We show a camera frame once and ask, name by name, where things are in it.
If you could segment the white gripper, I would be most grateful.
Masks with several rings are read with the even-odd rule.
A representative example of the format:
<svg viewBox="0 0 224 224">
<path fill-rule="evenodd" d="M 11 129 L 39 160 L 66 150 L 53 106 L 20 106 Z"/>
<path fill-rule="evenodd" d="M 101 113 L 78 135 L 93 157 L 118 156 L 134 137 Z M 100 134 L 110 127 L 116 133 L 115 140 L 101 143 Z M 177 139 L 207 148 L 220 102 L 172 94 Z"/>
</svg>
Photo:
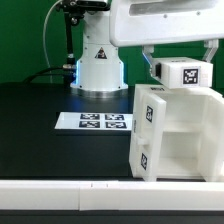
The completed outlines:
<svg viewBox="0 0 224 224">
<path fill-rule="evenodd" d="M 112 0 L 109 28 L 115 46 L 146 45 L 150 74 L 160 78 L 153 45 L 206 40 L 203 60 L 211 62 L 224 38 L 224 0 Z"/>
</svg>

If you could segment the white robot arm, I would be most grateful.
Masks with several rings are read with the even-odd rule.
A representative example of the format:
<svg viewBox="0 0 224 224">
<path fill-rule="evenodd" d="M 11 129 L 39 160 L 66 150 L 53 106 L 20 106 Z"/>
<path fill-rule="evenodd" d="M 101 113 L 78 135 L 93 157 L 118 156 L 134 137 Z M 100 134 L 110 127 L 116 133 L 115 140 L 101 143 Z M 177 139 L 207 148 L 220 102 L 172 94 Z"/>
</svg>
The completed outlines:
<svg viewBox="0 0 224 224">
<path fill-rule="evenodd" d="M 92 96 L 127 88 L 120 47 L 141 46 L 152 77 L 170 89 L 212 85 L 211 59 L 224 38 L 224 0 L 75 0 L 83 54 L 71 86 Z M 156 45 L 203 41 L 202 60 L 154 58 Z"/>
</svg>

